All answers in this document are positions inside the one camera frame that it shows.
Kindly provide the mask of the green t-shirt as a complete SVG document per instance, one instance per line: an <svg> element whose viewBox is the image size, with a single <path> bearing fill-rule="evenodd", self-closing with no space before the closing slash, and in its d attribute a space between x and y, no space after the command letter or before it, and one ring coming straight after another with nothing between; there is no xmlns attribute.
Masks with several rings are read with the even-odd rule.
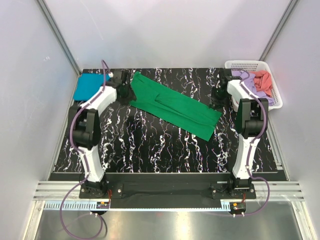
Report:
<svg viewBox="0 0 320 240"><path fill-rule="evenodd" d="M209 141L221 113L136 71L130 83L136 100L130 105Z"/></svg>

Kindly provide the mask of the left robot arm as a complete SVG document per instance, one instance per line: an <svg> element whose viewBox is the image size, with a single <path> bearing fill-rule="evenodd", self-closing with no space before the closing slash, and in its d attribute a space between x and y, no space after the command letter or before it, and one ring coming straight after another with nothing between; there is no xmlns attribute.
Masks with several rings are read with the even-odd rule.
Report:
<svg viewBox="0 0 320 240"><path fill-rule="evenodd" d="M84 167L84 180L93 183L90 192L97 198L108 193L108 186L102 182L105 172L102 168L98 144L102 131L100 116L114 102L128 105L136 100L127 70L114 70L107 75L97 92L80 106L72 106L68 113L69 142L77 151Z"/></svg>

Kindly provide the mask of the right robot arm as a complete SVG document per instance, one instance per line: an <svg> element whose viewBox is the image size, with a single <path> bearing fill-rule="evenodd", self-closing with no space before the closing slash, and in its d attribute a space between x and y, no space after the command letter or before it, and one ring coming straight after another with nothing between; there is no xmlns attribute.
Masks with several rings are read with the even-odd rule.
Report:
<svg viewBox="0 0 320 240"><path fill-rule="evenodd" d="M227 192L232 198L239 198L251 187L252 165L260 138L268 127L269 102L259 98L246 85L250 76L243 70L244 77L233 76L230 68L217 68L213 77L217 84L211 89L210 107L221 110L227 97L238 101L235 129L238 133L238 149L235 164L227 182Z"/></svg>

